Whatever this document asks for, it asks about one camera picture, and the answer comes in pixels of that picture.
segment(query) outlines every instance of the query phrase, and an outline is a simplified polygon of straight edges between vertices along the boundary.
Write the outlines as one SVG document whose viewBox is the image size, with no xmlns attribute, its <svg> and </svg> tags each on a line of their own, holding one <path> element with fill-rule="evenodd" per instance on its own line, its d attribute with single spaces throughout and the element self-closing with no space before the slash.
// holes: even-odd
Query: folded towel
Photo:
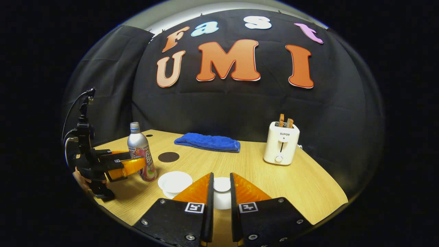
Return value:
<svg viewBox="0 0 439 247">
<path fill-rule="evenodd" d="M 224 136 L 210 136 L 187 133 L 174 141 L 177 145 L 194 147 L 217 152 L 239 153 L 241 143 Z"/>
</svg>

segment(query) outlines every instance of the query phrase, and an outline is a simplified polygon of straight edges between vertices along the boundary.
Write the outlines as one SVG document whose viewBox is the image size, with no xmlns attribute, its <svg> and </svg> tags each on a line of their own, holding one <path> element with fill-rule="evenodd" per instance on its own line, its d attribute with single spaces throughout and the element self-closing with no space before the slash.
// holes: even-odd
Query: toaster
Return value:
<svg viewBox="0 0 439 247">
<path fill-rule="evenodd" d="M 299 129 L 287 128 L 287 123 L 282 127 L 279 122 L 272 122 L 268 130 L 267 144 L 265 146 L 264 160 L 278 165 L 289 165 L 293 162 L 299 141 Z"/>
</svg>

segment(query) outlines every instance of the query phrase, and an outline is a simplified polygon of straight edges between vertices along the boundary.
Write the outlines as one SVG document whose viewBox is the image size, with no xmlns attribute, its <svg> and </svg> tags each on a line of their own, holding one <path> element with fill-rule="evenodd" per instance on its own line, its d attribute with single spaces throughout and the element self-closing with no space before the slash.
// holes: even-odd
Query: aluminum bottle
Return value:
<svg viewBox="0 0 439 247">
<path fill-rule="evenodd" d="M 131 134 L 128 137 L 128 150 L 132 159 L 137 159 L 140 157 L 145 157 L 145 167 L 138 171 L 140 177 L 147 182 L 154 181 L 157 179 L 157 171 L 154 167 L 154 162 L 152 161 L 151 152 L 149 149 L 149 143 L 140 132 L 140 125 L 138 122 L 130 123 Z"/>
</svg>

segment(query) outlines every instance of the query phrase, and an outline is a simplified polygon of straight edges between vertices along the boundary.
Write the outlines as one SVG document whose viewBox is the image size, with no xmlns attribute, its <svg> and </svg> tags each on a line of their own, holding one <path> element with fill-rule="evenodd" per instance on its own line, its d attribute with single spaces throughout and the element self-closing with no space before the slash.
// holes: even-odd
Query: white wall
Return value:
<svg viewBox="0 0 439 247">
<path fill-rule="evenodd" d="M 231 9 L 260 9 L 292 15 L 309 22 L 314 22 L 325 29 L 328 27 L 318 20 L 306 15 L 291 6 L 274 0 L 248 0 L 234 2 L 222 0 L 221 3 L 215 3 L 215 0 L 169 0 L 164 3 L 155 5 L 147 10 L 140 12 L 132 18 L 125 21 L 124 25 L 151 30 L 154 34 L 159 34 L 162 29 L 167 30 L 177 24 L 203 15 L 231 10 Z"/>
</svg>

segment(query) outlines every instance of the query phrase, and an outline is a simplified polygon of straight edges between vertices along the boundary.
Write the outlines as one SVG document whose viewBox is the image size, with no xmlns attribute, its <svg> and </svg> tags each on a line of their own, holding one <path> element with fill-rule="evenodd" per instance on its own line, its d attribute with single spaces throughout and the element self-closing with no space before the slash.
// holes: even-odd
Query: wooden tabletop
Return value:
<svg viewBox="0 0 439 247">
<path fill-rule="evenodd" d="M 311 223 L 316 224 L 341 205 L 348 202 L 337 182 L 302 149 L 296 148 L 293 162 L 288 166 L 264 161 L 264 142 L 241 143 L 239 153 L 213 152 L 183 145 L 174 140 L 182 134 L 148 130 L 147 137 L 158 176 L 170 171 L 188 173 L 194 181 L 213 172 L 215 177 L 229 177 L 234 172 L 247 179 L 272 198 L 285 197 Z M 126 150 L 128 137 L 112 141 L 95 149 Z M 171 163 L 158 160 L 165 152 L 175 152 L 180 158 Z M 166 198 L 154 182 L 144 182 L 135 173 L 126 180 L 109 183 L 116 199 L 103 202 L 95 200 L 129 225 L 150 208 L 158 198 Z M 214 209 L 213 238 L 210 247 L 236 247 L 232 242 L 230 209 Z"/>
</svg>

